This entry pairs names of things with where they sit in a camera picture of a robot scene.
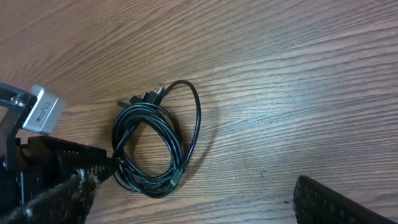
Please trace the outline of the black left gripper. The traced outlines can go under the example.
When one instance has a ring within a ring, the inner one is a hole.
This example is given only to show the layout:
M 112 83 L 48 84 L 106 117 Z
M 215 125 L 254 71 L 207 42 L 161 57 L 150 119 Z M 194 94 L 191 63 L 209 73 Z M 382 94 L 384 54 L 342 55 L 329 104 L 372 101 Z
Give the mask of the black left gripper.
M 104 182 L 119 167 L 105 149 L 50 136 L 31 137 L 26 144 L 17 140 L 16 167 L 6 169 L 5 161 L 1 156 L 1 214 L 68 180 L 78 169 Z

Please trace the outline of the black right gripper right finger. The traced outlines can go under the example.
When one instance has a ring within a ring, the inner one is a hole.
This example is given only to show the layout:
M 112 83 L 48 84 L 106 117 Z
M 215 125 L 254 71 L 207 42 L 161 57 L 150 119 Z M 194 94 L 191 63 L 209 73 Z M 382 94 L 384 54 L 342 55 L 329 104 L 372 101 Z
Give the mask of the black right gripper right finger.
M 293 203 L 298 224 L 396 224 L 305 175 L 296 181 Z

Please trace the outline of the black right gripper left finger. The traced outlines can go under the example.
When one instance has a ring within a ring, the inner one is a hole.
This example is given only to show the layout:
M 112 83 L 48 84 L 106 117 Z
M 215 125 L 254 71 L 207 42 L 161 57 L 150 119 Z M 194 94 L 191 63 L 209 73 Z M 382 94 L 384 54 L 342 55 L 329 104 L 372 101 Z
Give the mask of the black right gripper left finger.
M 99 186 L 96 175 L 78 169 L 68 181 L 7 212 L 1 224 L 84 223 Z

